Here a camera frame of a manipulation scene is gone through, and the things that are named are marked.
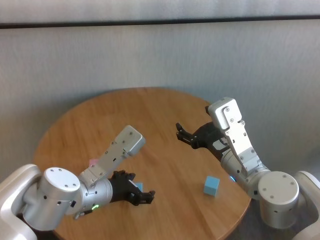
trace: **white wall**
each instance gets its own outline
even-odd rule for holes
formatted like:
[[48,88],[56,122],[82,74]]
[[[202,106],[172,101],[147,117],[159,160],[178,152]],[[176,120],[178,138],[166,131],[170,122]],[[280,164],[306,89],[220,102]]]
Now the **white wall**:
[[236,98],[272,170],[320,176],[320,20],[0,30],[0,179],[44,132],[106,91]]

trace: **round wooden table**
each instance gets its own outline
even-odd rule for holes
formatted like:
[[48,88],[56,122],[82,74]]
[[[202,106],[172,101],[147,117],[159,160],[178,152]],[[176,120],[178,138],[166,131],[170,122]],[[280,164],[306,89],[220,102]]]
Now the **round wooden table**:
[[[210,122],[208,102],[164,88],[130,88],[97,96],[71,109],[46,132],[34,163],[79,175],[131,125],[146,139],[119,170],[136,173],[151,204],[111,203],[78,220],[66,216],[56,232],[66,240],[224,239],[239,224],[250,198],[204,148],[176,137],[177,122],[190,132]],[[217,196],[204,194],[207,176],[220,179]]]

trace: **silver robot arm segment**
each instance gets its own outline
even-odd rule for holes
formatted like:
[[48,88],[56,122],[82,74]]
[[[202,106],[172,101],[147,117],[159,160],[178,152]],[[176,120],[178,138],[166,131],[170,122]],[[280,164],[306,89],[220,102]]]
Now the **silver robot arm segment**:
[[[132,182],[134,173],[114,171],[126,158],[134,156],[145,138],[126,126],[97,164],[79,178],[72,172],[51,167],[42,174],[36,165],[25,165],[0,184],[0,235],[3,240],[36,240],[31,228],[54,230],[65,214],[77,219],[110,202],[150,204],[155,192],[141,192]],[[24,221],[17,217],[22,214]]]
[[[207,106],[206,112],[212,122],[193,134],[177,123],[177,138],[193,149],[210,150],[241,188],[253,199],[260,200],[261,218],[267,225],[277,229],[292,226],[299,203],[306,203],[309,211],[319,216],[320,182],[307,172],[298,172],[294,178],[264,166],[249,140],[236,100],[224,97]],[[319,229],[320,219],[294,240],[319,239]]]
[[259,180],[270,171],[263,165],[250,142],[236,100],[224,97],[211,104],[207,111],[230,147],[223,153],[221,166],[250,197],[258,200]]

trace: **light blue cube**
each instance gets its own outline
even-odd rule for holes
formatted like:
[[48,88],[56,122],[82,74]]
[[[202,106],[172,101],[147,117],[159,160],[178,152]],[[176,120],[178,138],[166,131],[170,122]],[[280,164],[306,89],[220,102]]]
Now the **light blue cube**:
[[139,188],[141,192],[144,191],[144,184],[142,182],[136,182],[135,185]]
[[213,176],[207,176],[204,184],[203,192],[212,196],[216,196],[220,179]]

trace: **metal bracket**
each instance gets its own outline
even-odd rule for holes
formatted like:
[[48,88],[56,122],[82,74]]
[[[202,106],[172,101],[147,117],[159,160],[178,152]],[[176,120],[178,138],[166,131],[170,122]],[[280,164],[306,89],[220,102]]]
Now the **metal bracket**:
[[99,161],[80,174],[79,179],[86,185],[89,194],[93,193],[97,181],[109,176],[124,159],[137,154],[145,143],[142,134],[127,125]]
[[256,151],[252,147],[245,129],[245,121],[236,100],[230,97],[211,104],[207,109],[214,125],[222,131],[234,156],[247,176],[257,167],[262,166]]

